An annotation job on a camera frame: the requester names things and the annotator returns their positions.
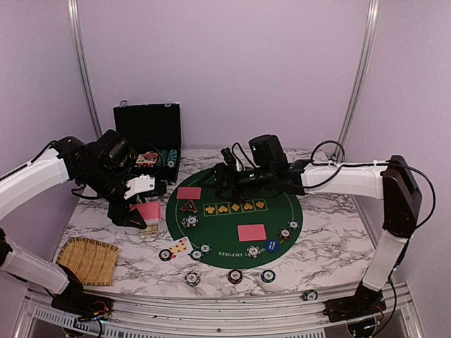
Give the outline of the red patterned card deck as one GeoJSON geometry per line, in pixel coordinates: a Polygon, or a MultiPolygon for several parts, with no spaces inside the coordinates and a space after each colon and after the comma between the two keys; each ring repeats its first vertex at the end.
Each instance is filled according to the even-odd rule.
{"type": "Polygon", "coordinates": [[[139,211],[146,224],[154,224],[161,221],[161,203],[159,201],[136,204],[134,209],[139,211]]]}

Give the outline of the black white chip stack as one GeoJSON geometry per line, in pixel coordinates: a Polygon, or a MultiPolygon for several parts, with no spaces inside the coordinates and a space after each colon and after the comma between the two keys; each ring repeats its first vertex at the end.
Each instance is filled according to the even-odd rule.
{"type": "Polygon", "coordinates": [[[191,287],[197,286],[200,280],[201,278],[196,272],[190,272],[185,276],[186,283],[191,287]]]}

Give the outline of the blue green chip stack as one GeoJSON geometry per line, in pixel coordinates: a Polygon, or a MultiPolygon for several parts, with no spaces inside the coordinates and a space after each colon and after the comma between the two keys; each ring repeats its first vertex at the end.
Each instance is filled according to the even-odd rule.
{"type": "Polygon", "coordinates": [[[276,278],[276,274],[272,270],[264,270],[261,273],[261,280],[265,283],[272,283],[276,278]]]}

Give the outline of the red black chip stack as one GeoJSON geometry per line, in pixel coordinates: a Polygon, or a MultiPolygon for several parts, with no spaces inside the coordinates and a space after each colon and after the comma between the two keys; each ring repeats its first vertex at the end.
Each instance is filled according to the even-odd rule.
{"type": "Polygon", "coordinates": [[[242,272],[237,269],[233,269],[228,273],[228,281],[231,284],[239,284],[242,281],[242,272]]]}

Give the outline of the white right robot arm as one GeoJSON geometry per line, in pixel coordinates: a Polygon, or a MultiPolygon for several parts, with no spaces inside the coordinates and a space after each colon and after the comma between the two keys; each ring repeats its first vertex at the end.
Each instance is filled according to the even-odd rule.
{"type": "Polygon", "coordinates": [[[359,292],[349,301],[355,315],[376,305],[376,294],[402,260],[410,238],[418,228],[422,194],[414,169],[402,156],[367,163],[316,162],[313,158],[289,162],[277,136],[265,134],[249,141],[251,167],[237,170],[231,149],[221,151],[223,162],[211,170],[216,196],[241,203],[260,189],[304,196],[348,194],[383,201],[383,231],[359,292]]]}

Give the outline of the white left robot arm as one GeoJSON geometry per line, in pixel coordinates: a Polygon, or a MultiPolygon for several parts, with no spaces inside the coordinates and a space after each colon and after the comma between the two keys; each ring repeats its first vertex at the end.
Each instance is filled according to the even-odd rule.
{"type": "MultiPolygon", "coordinates": [[[[109,203],[108,217],[114,225],[146,228],[130,198],[150,187],[147,176],[131,178],[137,152],[114,130],[107,130],[88,144],[75,137],[50,142],[35,158],[1,177],[1,217],[46,190],[74,180],[94,190],[109,203]]],[[[89,298],[67,268],[50,263],[1,235],[1,271],[33,282],[53,295],[74,313],[84,313],[89,298]]]]}

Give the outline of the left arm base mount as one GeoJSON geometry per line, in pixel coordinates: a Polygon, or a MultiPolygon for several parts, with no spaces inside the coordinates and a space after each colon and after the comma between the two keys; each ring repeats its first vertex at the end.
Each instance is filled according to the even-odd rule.
{"type": "Polygon", "coordinates": [[[61,294],[52,294],[53,308],[80,315],[85,320],[98,315],[109,316],[113,300],[109,297],[87,294],[81,281],[69,269],[61,266],[68,277],[68,286],[61,294]]]}

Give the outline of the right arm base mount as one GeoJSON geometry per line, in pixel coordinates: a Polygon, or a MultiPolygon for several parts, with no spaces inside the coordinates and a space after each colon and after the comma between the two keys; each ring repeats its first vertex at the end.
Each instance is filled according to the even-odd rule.
{"type": "Polygon", "coordinates": [[[328,316],[331,323],[372,315],[387,308],[382,291],[369,289],[362,282],[358,284],[354,295],[330,299],[324,305],[323,314],[328,316]]]}

